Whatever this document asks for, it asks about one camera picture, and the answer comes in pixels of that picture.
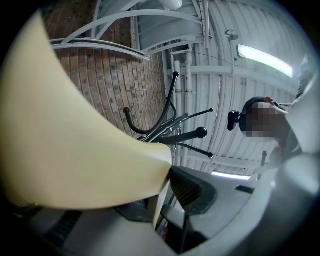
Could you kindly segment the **white ceiling pipe bundle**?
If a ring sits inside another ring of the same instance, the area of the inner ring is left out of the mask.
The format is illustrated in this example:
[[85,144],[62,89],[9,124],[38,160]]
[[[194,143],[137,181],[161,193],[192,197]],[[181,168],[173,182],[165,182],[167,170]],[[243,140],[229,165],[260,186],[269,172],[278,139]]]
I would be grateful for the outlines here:
[[178,50],[173,51],[172,49],[169,51],[171,67],[174,72],[181,72],[181,63],[179,60],[175,60],[175,56],[185,54],[185,87],[184,90],[182,88],[182,75],[177,78],[176,86],[175,86],[175,108],[177,110],[178,116],[182,116],[184,114],[183,110],[186,110],[187,113],[190,113],[189,107],[192,107],[192,46],[189,44],[186,50]]

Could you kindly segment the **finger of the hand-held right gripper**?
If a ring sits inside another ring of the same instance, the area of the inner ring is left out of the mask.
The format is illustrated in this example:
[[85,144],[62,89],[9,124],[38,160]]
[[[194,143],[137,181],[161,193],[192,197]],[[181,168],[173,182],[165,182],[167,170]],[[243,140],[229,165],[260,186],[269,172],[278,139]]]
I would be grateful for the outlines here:
[[186,167],[169,171],[171,189],[184,210],[169,220],[169,240],[205,242],[246,238],[262,218],[254,209],[253,197],[258,182],[213,176]]

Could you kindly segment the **white metal shelf rack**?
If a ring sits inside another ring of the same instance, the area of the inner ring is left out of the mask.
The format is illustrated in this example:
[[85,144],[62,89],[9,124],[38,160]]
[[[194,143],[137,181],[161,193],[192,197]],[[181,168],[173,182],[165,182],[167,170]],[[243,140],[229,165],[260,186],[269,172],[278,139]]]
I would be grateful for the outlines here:
[[[103,36],[115,22],[133,19],[131,46]],[[208,45],[209,0],[97,0],[92,21],[63,38],[50,41],[54,50],[92,48],[149,60],[169,49]]]

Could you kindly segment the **light wooden clothes hanger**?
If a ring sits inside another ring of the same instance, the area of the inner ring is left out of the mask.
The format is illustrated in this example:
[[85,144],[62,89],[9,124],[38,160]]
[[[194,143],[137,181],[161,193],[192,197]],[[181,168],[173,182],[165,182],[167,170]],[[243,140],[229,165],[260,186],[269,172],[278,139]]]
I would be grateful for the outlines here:
[[128,136],[83,97],[36,12],[0,71],[0,183],[8,200],[89,210],[155,197],[161,207],[171,165],[166,145]]

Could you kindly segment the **long ceiling light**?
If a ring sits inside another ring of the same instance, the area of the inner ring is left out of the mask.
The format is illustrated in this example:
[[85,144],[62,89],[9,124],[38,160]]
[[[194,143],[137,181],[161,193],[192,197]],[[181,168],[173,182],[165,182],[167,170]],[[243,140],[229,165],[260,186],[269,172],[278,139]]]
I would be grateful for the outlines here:
[[266,65],[291,79],[293,78],[293,68],[286,62],[270,55],[269,53],[242,44],[237,45],[237,53],[240,58],[245,58]]
[[211,175],[228,178],[228,179],[244,180],[244,181],[248,181],[251,178],[251,176],[249,175],[238,175],[238,174],[224,173],[224,172],[217,172],[217,171],[213,171]]

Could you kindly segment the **black coat rack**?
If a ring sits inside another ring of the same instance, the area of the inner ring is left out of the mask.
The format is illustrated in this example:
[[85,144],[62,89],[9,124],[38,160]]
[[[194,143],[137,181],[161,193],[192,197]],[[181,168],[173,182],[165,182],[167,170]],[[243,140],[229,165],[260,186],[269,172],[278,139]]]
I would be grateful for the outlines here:
[[180,74],[177,71],[173,72],[169,93],[166,97],[166,104],[164,106],[163,112],[159,120],[154,125],[154,127],[152,127],[149,130],[141,130],[137,128],[133,123],[131,112],[128,107],[125,107],[123,109],[126,121],[130,129],[140,135],[138,140],[141,142],[160,143],[167,146],[181,146],[196,153],[200,153],[211,159],[213,157],[213,153],[207,152],[205,150],[202,150],[198,147],[186,143],[186,141],[193,139],[204,139],[208,134],[207,129],[205,127],[198,127],[196,130],[182,133],[181,125],[189,119],[207,113],[211,113],[214,110],[210,108],[208,110],[198,112],[193,115],[185,113],[181,116],[178,116],[176,107],[172,103],[172,98],[179,76]]

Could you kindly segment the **round ceiling sensor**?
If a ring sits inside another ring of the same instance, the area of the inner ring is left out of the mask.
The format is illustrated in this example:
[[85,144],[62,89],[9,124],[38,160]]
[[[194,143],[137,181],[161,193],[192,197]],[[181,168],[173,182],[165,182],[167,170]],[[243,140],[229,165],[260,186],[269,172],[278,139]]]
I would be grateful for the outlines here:
[[239,35],[232,29],[226,30],[225,36],[229,41],[235,41],[239,38]]

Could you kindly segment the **person's right forearm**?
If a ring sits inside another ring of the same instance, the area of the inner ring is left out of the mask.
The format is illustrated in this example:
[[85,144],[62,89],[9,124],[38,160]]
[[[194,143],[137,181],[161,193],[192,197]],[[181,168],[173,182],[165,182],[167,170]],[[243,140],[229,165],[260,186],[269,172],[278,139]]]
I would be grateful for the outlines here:
[[319,197],[320,154],[297,155],[262,176],[239,214],[199,254],[273,254],[305,224]]

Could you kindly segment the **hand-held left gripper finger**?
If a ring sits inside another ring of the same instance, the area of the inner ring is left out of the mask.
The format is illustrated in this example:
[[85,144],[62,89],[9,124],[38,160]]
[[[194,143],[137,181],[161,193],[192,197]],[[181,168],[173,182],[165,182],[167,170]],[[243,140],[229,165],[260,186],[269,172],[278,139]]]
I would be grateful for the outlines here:
[[96,210],[42,208],[27,226],[55,256],[175,256],[135,203]]

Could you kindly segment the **person's torso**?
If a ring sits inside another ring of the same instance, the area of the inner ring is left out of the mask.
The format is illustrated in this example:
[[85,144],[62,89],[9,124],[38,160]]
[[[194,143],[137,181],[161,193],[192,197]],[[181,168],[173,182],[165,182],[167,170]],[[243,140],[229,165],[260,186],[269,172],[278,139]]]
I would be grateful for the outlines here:
[[270,136],[277,146],[270,165],[280,165],[300,154],[320,156],[320,67],[306,54],[299,66],[298,91],[288,112],[273,104],[269,118]]

